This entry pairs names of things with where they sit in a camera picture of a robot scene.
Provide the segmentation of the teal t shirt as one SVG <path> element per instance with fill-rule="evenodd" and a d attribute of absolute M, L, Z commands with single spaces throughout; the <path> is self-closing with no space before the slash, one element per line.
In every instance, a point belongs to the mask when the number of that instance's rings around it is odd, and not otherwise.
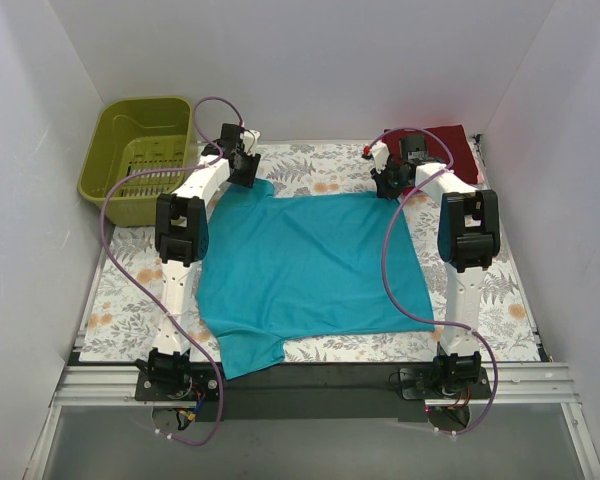
<path fill-rule="evenodd" d="M 209 223 L 196 299 L 229 379 L 276 365 L 289 340 L 432 329 L 397 203 L 371 192 L 278 198 L 231 186 Z"/>

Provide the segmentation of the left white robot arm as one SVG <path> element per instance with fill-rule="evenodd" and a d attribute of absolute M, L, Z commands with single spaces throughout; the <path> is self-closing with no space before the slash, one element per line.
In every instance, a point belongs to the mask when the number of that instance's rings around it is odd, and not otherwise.
<path fill-rule="evenodd" d="M 137 361 L 150 386 L 173 400 L 194 388 L 182 317 L 190 303 L 195 270 L 209 247 L 208 204 L 225 183 L 254 184 L 261 133 L 241 124 L 222 125 L 220 138 L 207 145 L 199 163 L 174 192 L 158 197 L 155 245 L 162 263 L 160 310 L 164 314 L 146 361 Z"/>

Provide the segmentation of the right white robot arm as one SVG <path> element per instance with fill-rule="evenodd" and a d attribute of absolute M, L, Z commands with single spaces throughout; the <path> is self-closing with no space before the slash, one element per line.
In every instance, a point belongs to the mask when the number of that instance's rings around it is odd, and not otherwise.
<path fill-rule="evenodd" d="M 399 384 L 413 396 L 467 398 L 472 388 L 489 386 L 479 352 L 485 343 L 478 329 L 484 281 L 501 248 L 498 197 L 458 177 L 448 147 L 442 158 L 430 155 L 428 141 L 444 143 L 435 133 L 405 129 L 402 134 L 397 155 L 379 136 L 364 148 L 363 156 L 374 163 L 371 177 L 378 197 L 405 202 L 421 192 L 439 207 L 437 248 L 447 291 L 436 355 L 421 367 L 402 370 Z"/>

